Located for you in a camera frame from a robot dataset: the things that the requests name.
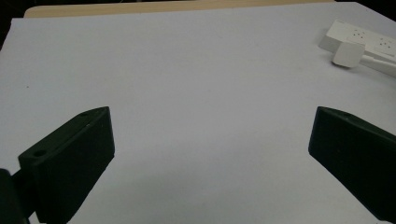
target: screw hole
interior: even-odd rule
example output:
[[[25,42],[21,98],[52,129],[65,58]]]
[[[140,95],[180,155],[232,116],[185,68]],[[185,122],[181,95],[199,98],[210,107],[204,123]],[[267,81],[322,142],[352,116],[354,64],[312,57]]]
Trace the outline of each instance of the screw hole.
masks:
[[[35,157],[41,157],[41,156],[44,156],[46,153],[47,153],[46,150],[38,150],[38,151],[35,152],[33,155],[34,155]]]

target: white tabletop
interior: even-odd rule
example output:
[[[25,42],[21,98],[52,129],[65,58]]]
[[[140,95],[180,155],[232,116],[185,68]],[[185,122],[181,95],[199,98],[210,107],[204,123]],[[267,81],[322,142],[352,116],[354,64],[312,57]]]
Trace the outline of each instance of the white tabletop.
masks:
[[[356,3],[15,19],[1,167],[108,105],[116,157],[70,223],[379,223],[308,154],[319,105],[396,133],[396,79],[318,47],[335,19],[396,36]]]

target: power strip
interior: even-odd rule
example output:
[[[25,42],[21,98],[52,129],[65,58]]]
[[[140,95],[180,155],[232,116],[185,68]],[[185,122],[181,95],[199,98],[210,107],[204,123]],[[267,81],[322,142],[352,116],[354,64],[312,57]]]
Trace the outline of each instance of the power strip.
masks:
[[[319,46],[335,53],[343,42],[361,44],[364,54],[377,60],[396,63],[396,40],[358,26],[336,20],[327,34],[320,41]],[[374,65],[362,64],[376,69]]]

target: white power strip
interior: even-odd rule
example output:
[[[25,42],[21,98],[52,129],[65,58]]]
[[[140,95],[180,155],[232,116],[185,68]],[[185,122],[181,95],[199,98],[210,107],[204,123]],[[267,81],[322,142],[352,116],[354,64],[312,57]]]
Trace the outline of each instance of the white power strip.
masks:
[[[396,40],[384,35],[362,29],[358,26],[336,20],[327,34],[320,41],[319,46],[335,53],[343,42],[364,46],[364,54],[377,60],[396,63]],[[374,65],[361,62],[376,69]]]

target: dark background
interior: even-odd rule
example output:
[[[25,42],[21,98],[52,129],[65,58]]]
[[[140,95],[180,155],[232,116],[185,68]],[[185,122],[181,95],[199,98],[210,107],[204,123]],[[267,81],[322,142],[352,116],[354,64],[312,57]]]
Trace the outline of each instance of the dark background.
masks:
[[[71,4],[97,4],[97,3],[103,4],[103,3],[117,3],[117,2],[120,2],[120,0],[0,0],[0,49],[3,46],[3,42],[7,36],[11,19],[23,17],[24,12],[29,7],[44,6],[44,5],[71,5]],[[135,2],[135,0],[134,1],[126,0],[122,2]],[[349,1],[340,0],[337,2],[349,2]],[[391,1],[362,0],[357,2],[396,21],[396,9],[395,7],[389,6],[392,5]]]

